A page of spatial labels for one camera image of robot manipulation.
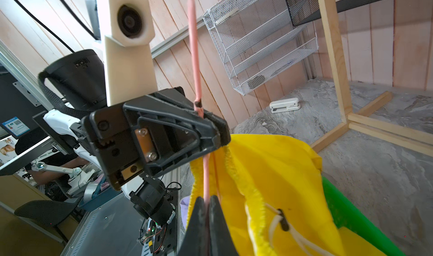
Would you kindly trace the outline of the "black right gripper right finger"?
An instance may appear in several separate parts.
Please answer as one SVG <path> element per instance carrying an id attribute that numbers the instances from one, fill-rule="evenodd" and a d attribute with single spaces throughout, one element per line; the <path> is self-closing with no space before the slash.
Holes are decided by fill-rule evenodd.
<path id="1" fill-rule="evenodd" d="M 238 256 L 221 204 L 217 196 L 210 197 L 209 211 L 209 255 Z"/>

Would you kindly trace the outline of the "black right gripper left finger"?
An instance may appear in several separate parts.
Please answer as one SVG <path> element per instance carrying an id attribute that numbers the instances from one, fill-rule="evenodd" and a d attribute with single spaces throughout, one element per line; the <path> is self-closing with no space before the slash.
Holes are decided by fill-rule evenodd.
<path id="1" fill-rule="evenodd" d="M 178 256 L 206 255 L 206 205 L 202 197 L 198 197 L 193 206 L 182 245 Z"/>

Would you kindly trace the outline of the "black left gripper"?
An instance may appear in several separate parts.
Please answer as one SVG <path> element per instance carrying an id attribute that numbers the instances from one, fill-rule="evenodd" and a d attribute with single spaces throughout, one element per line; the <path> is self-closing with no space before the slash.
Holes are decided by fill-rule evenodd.
<path id="1" fill-rule="evenodd" d="M 158 177 L 231 142 L 225 119 L 209 111 L 199 117 L 182 87 L 93 111 L 81 128 L 115 190 L 143 172 Z"/>

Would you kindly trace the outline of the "pink wire hanger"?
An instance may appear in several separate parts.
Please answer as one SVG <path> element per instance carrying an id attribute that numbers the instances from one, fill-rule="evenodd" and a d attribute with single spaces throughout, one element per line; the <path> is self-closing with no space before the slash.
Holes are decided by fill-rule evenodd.
<path id="1" fill-rule="evenodd" d="M 196 6 L 195 0 L 187 1 L 188 9 L 188 29 L 189 29 L 189 45 L 191 48 L 191 58 L 193 66 L 193 79 L 195 85 L 195 100 L 194 109 L 198 116 L 202 119 L 204 118 L 204 109 L 202 105 L 202 87 L 201 87 L 201 73 L 200 73 L 200 63 L 198 56 L 198 42 L 197 42 L 197 18 L 196 18 Z M 208 207 L 210 203 L 210 185 L 209 185 L 209 159 L 210 154 L 203 157 L 203 193 L 204 193 L 204 203 Z"/>

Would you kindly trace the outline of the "yellow shorts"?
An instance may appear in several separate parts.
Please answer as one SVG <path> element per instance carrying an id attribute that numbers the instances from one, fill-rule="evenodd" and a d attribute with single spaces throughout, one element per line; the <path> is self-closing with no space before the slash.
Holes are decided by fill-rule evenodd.
<path id="1" fill-rule="evenodd" d="M 223 254 L 239 256 L 379 256 L 346 227 L 339 229 L 322 185 L 322 159 L 282 135 L 235 134 L 191 162 L 191 201 L 215 196 L 229 231 Z"/>

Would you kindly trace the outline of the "purple shorts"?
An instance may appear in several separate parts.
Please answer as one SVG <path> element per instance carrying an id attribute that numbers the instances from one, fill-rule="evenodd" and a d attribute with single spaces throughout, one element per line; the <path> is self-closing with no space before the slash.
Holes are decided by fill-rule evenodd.
<path id="1" fill-rule="evenodd" d="M 191 198 L 190 196 L 186 196 L 180 200 L 181 220 L 185 230 L 187 229 L 187 220 L 189 218 L 188 208 L 189 208 L 190 198 Z"/>

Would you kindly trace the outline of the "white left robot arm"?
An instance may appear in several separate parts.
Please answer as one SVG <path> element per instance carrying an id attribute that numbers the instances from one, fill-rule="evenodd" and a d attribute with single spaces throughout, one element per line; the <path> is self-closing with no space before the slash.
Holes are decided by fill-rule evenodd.
<path id="1" fill-rule="evenodd" d="M 231 140 L 227 122 L 209 111 L 200 116 L 180 87 L 108 106 L 103 62 L 91 49 L 50 64 L 38 83 L 53 105 L 44 115 L 46 132 L 75 142 L 77 154 L 160 225 L 175 213 L 159 177 Z"/>

